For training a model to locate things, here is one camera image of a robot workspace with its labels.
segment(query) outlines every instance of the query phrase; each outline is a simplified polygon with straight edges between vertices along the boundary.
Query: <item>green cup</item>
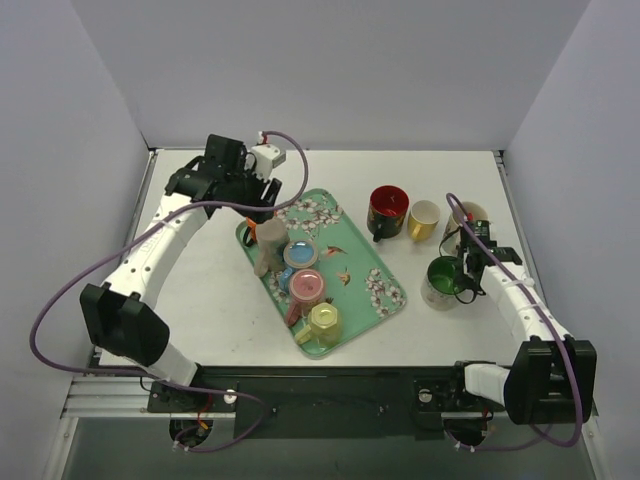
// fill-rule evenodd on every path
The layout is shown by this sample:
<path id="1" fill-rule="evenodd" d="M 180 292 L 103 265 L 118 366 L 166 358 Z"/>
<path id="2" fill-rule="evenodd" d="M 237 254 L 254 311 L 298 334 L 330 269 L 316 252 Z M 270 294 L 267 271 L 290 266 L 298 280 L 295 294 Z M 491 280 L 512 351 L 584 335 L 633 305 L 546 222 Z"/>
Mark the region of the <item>green cup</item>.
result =
<path id="1" fill-rule="evenodd" d="M 455 284 L 456 257 L 438 257 L 429 264 L 422 282 L 422 299 L 435 310 L 450 310 L 458 304 L 456 295 L 464 288 Z"/>

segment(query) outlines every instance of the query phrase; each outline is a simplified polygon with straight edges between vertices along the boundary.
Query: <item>floral tray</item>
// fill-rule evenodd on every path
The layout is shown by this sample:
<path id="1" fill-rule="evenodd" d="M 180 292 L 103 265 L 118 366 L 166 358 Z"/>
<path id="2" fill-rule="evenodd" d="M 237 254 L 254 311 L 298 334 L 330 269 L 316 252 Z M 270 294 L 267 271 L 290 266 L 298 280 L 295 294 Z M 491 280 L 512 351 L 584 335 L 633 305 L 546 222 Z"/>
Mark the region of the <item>floral tray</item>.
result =
<path id="1" fill-rule="evenodd" d="M 333 347 L 311 340 L 299 347 L 312 357 L 326 355 L 398 312 L 406 303 L 404 289 L 367 239 L 353 224 L 333 196 L 322 189 L 305 192 L 290 207 L 276 215 L 287 225 L 291 240 L 311 238 L 320 251 L 314 266 L 327 282 L 327 301 L 342 315 L 342 338 Z M 236 229 L 236 237 L 253 264 L 258 247 L 245 247 L 242 237 L 246 223 Z M 278 276 L 269 272 L 261 280 L 280 315 L 289 308 L 289 296 L 278 287 Z M 301 319 L 291 327 L 291 340 L 304 327 Z"/>

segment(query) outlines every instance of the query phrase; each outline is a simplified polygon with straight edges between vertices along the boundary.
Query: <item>red mug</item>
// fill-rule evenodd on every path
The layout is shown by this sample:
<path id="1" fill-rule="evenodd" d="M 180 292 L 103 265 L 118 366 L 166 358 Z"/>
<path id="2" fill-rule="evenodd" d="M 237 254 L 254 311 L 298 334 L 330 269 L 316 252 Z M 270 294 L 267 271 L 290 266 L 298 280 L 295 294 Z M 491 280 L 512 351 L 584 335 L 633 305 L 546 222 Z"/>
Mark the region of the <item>red mug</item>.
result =
<path id="1" fill-rule="evenodd" d="M 409 197 L 404 190 L 393 185 L 376 188 L 369 199 L 367 215 L 367 228 L 373 233 L 373 241 L 377 243 L 399 234 L 407 210 Z"/>

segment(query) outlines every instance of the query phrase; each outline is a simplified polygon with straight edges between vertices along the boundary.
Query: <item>yellow cup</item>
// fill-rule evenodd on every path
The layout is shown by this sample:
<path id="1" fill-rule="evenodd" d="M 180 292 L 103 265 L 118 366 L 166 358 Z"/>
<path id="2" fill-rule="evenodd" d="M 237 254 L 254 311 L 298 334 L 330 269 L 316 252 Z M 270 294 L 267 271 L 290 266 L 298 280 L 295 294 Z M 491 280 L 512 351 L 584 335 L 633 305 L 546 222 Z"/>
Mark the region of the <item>yellow cup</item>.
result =
<path id="1" fill-rule="evenodd" d="M 317 338 L 325 347 L 332 347 L 340 341 L 342 335 L 342 316 L 336 307 L 329 303 L 320 303 L 313 307 L 307 324 L 295 335 L 298 345 Z"/>
<path id="2" fill-rule="evenodd" d="M 420 200 L 411 207 L 407 231 L 414 242 L 428 239 L 440 220 L 440 208 L 429 200 Z"/>

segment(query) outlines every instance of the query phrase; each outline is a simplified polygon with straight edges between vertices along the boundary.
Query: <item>blue cup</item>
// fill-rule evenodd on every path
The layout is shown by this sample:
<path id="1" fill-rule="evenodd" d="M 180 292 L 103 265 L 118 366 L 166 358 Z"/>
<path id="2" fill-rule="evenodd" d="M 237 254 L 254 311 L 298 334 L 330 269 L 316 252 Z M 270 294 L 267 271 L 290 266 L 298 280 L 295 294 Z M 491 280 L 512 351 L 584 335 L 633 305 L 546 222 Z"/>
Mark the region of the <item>blue cup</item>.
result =
<path id="1" fill-rule="evenodd" d="M 289 242 L 282 252 L 286 268 L 280 274 L 278 286 L 289 293 L 289 280 L 298 270 L 311 268 L 318 261 L 318 247 L 311 240 L 294 240 Z"/>

